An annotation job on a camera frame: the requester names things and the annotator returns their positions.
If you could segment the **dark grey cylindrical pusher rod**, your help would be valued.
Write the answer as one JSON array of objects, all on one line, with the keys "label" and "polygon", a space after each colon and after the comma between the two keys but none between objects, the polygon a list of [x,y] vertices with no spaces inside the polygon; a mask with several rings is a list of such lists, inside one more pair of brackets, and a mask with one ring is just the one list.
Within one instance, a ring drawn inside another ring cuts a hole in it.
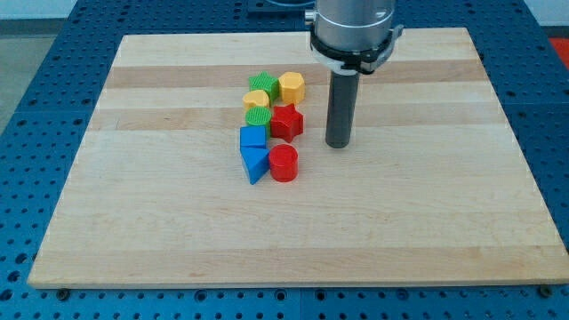
[{"label": "dark grey cylindrical pusher rod", "polygon": [[331,148],[345,148],[351,137],[359,74],[331,75],[325,142]]}]

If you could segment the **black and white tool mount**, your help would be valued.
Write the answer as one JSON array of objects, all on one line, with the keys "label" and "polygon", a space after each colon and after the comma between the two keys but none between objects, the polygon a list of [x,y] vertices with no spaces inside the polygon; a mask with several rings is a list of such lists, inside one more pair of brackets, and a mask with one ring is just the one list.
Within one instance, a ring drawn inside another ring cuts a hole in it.
[{"label": "black and white tool mount", "polygon": [[389,59],[403,30],[403,25],[390,29],[387,38],[378,47],[365,51],[341,51],[323,43],[317,37],[315,27],[312,26],[310,28],[310,49],[317,60],[337,74],[343,76],[355,73],[370,75]]}]

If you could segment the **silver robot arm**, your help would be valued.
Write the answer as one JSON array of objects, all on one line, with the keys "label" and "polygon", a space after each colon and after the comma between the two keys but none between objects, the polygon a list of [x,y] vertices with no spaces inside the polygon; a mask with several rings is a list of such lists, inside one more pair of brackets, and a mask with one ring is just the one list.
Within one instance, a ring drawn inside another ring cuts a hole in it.
[{"label": "silver robot arm", "polygon": [[359,78],[384,64],[402,35],[393,26],[394,0],[317,0],[305,11],[315,59],[330,69],[325,142],[350,142]]}]

